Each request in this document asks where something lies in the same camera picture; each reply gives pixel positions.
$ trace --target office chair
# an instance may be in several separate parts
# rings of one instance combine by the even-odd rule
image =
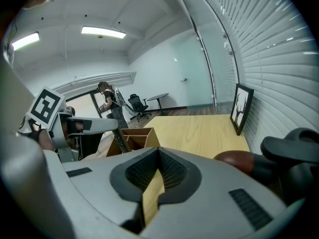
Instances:
[[[147,105],[143,105],[140,97],[137,96],[136,94],[131,94],[130,98],[129,98],[129,102],[131,103],[133,110],[138,113],[139,115],[137,116],[137,120],[138,122],[140,122],[140,119],[142,117],[147,117],[149,119],[149,117],[147,115],[152,115],[151,113],[145,113],[144,111],[149,107]]]

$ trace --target fluorescent light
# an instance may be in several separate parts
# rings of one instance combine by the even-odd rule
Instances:
[[[318,55],[319,52],[315,52],[315,51],[304,51],[303,52],[305,55]]]
[[[299,30],[301,30],[301,29],[304,29],[304,28],[306,28],[306,27],[308,27],[308,26],[303,26],[303,27],[301,27],[301,28],[298,28],[298,29],[295,30],[295,32],[296,32],[296,31],[299,31]]]
[[[26,45],[33,43],[33,42],[36,42],[38,40],[40,40],[39,33],[34,33],[34,34],[28,35],[28,36],[14,42],[12,45],[14,47],[14,50],[17,50],[23,46],[26,46]]]
[[[297,14],[295,17],[298,17],[299,15],[300,15],[300,13]],[[292,17],[291,19],[289,19],[289,21],[292,20],[292,19],[294,19],[295,17]]]
[[[315,39],[307,39],[307,40],[302,40],[300,42],[309,42],[309,41],[314,41]]]
[[[287,9],[289,6],[291,6],[292,5],[292,3],[290,3],[285,9]],[[283,11],[285,10],[285,9],[283,9]]]
[[[82,28],[82,34],[98,34],[98,35],[107,35],[107,36],[113,36],[117,38],[123,39],[124,36],[126,36],[125,33],[109,30],[106,28],[99,28],[99,27],[91,27],[91,26],[84,26]]]

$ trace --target wooden table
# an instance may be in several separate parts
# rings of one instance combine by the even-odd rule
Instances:
[[[157,100],[158,103],[159,103],[159,108],[160,108],[160,115],[164,116],[165,113],[163,112],[163,109],[161,108],[161,105],[160,105],[160,98],[163,98],[163,97],[166,97],[168,95],[168,93],[164,93],[164,94],[160,94],[158,96],[155,96],[155,97],[152,97],[152,98],[149,98],[147,101],[153,101],[153,100]]]
[[[214,158],[227,150],[249,151],[243,135],[237,136],[230,115],[155,117],[145,127],[154,127],[162,147]],[[143,193],[146,224],[157,213],[158,195],[164,192],[159,171]]]

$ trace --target white wall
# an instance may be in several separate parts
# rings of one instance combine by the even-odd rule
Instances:
[[[72,106],[75,109],[77,117],[84,118],[99,118],[99,114],[95,109],[91,95],[81,96],[79,98],[68,101],[67,106]]]
[[[77,78],[129,70],[127,57],[123,53],[101,51],[69,53],[68,67],[69,71],[62,55],[39,60],[23,69],[15,65],[17,73],[35,96],[43,86],[54,89]]]
[[[130,65],[137,74],[133,85],[120,88],[122,95],[127,100],[134,93],[143,102],[144,98],[169,93],[160,100],[162,108],[213,103],[209,71],[200,48],[192,29],[152,48]],[[147,105],[149,110],[160,108],[156,100]]]
[[[192,26],[183,12],[175,18],[170,16],[161,18],[145,32],[143,40],[137,40],[129,48],[129,63],[133,63],[136,59],[163,41],[191,28]]]

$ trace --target tree drawing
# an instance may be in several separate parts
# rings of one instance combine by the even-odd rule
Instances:
[[[238,121],[238,116],[239,116],[240,114],[243,114],[243,113],[245,112],[246,104],[247,104],[247,101],[246,101],[246,98],[245,98],[243,110],[241,110],[241,106],[238,107],[239,95],[240,95],[240,93],[237,95],[237,98],[236,98],[236,118],[235,118],[235,124],[236,124],[238,127],[239,127],[238,122],[237,122],[237,121]]]

